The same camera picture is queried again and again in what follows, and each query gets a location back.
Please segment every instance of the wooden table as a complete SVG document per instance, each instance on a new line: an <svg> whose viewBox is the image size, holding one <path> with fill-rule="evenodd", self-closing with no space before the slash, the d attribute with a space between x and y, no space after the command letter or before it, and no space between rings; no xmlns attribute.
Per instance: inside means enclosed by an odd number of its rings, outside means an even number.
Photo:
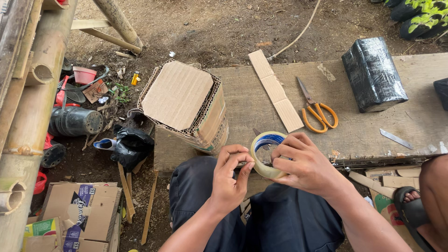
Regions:
<svg viewBox="0 0 448 252"><path fill-rule="evenodd" d="M396 56L393 59L409 101L379 113L359 113L340 60L277 64L272 69L284 84L286 95L300 116L305 97L296 76L315 101L335 110L339 116L336 129L316 134L305 126L297 131L306 132L337 166L420 162L428 156L447 153L448 112L443 110L433 82L448 77L448 53ZM329 81L318 69L319 65L326 67L336 80ZM430 69L425 70L423 66L426 65L430 65ZM287 134L252 66L209 71L223 81L229 122L227 144L239 143L250 148L255 138L252 128ZM321 127L317 121L310 123ZM410 142L414 150L383 137L380 128ZM156 129L154 169L160 171L160 176L170 176L177 165L198 154L173 134Z"/></svg>

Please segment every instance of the orange scissors handle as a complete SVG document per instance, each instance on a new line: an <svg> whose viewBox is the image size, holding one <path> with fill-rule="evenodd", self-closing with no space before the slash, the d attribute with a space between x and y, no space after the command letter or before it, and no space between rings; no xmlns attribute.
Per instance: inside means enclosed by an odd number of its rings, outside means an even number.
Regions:
<svg viewBox="0 0 448 252"><path fill-rule="evenodd" d="M338 123L339 123L339 119L337 118L337 115L336 115L336 113L333 111L333 109L331 109L330 107L328 107L327 105L325 105L325 104L323 104L323 103L320 103L320 104L316 103L315 106L316 106L316 109L317 109L317 111L318 111L320 117L322 118L323 122L324 122L325 124L327 124L328 127L332 128L332 129L336 128L337 125L338 125ZM330 114L334 117L334 119L335 119L335 124L334 124L334 125L331 125L331 124L327 121L327 119L325 118L325 115L323 114L323 112L322 112L322 110L320 109L320 107L322 107L322 108L328 110L328 112L330 112Z"/></svg>
<svg viewBox="0 0 448 252"><path fill-rule="evenodd" d="M316 103L315 104L316 109L318 111L320 111L322 113L322 110L320 109L319 105ZM311 112L311 114L313 114L313 116L323 125L323 130L317 130L315 128L313 128L311 126L311 124L308 122L308 119L306 118L306 112L305 109L302 109L302 116L303 116L303 121L305 122L305 125L312 131L316 132L316 133L325 133L328 130L327 125L323 122L322 118L310 107L308 106L307 109Z"/></svg>

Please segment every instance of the small weed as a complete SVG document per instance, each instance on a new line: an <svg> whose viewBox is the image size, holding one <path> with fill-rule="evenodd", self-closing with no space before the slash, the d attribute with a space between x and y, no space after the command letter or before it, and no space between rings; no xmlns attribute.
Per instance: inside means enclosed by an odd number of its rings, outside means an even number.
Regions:
<svg viewBox="0 0 448 252"><path fill-rule="evenodd" d="M127 97L128 92L129 92L129 87L119 84L119 83L115 83L115 85L117 86L116 89L114 89L114 90L109 89L109 91L112 93L112 95L115 95L115 92L118 91L118 96L115 99L120 103L129 102L129 98Z"/></svg>

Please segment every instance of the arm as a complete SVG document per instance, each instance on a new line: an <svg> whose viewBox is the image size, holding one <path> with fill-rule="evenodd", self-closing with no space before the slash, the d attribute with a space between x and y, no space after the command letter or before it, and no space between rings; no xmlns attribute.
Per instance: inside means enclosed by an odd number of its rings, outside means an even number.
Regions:
<svg viewBox="0 0 448 252"><path fill-rule="evenodd" d="M159 252L204 251L208 239L218 223L243 201L247 192L247 179L254 166L248 149L239 144L221 148L213 173L213 190L204 205L162 245ZM238 180L233 170L240 162Z"/></svg>
<svg viewBox="0 0 448 252"><path fill-rule="evenodd" d="M288 173L272 181L319 195L338 212L354 251L412 251L305 133L290 134L272 152L271 159L275 168Z"/></svg>

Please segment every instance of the hand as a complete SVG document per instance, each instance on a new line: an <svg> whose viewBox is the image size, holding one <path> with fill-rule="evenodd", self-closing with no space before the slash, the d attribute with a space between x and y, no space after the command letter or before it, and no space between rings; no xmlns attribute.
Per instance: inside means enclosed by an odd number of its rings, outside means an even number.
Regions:
<svg viewBox="0 0 448 252"><path fill-rule="evenodd" d="M210 203L213 209L224 217L241 204L247 192L247 179L255 165L249 150L239 144L221 148L213 173L213 191ZM241 168L238 180L233 179L233 170L238 163L247 162Z"/></svg>
<svg viewBox="0 0 448 252"><path fill-rule="evenodd" d="M291 160L279 158L284 156ZM292 133L271 154L272 166L288 175L271 179L327 199L352 185L305 133Z"/></svg>

